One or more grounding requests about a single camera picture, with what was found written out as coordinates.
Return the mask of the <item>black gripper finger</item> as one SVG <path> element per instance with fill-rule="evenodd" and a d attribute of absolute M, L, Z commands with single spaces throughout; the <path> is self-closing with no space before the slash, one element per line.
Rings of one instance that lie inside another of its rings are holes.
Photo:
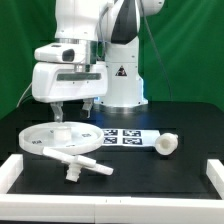
<path fill-rule="evenodd" d="M 63 121 L 63 103 L 62 102 L 53 102 L 51 103 L 51 108 L 54 113 L 54 121 L 62 122 Z"/>
<path fill-rule="evenodd" d="M 83 102 L 82 113 L 86 118 L 89 118 L 93 107 L 93 99 L 84 99 Z"/>

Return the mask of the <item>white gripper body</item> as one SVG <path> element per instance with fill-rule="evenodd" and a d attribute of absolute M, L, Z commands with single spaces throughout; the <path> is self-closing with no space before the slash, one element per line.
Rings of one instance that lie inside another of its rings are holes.
<path fill-rule="evenodd" d="M 32 77 L 32 95 L 40 102 L 52 103 L 104 96 L 108 75 L 104 62 L 90 66 L 90 71 L 76 71 L 74 64 L 39 62 Z"/>

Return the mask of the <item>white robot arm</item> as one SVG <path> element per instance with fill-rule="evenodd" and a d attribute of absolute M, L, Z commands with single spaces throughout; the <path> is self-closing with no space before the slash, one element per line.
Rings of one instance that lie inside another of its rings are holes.
<path fill-rule="evenodd" d="M 56 0 L 55 41 L 35 50 L 32 95 L 57 122 L 65 101 L 90 110 L 133 113 L 147 108 L 138 73 L 140 20 L 165 0 Z"/>

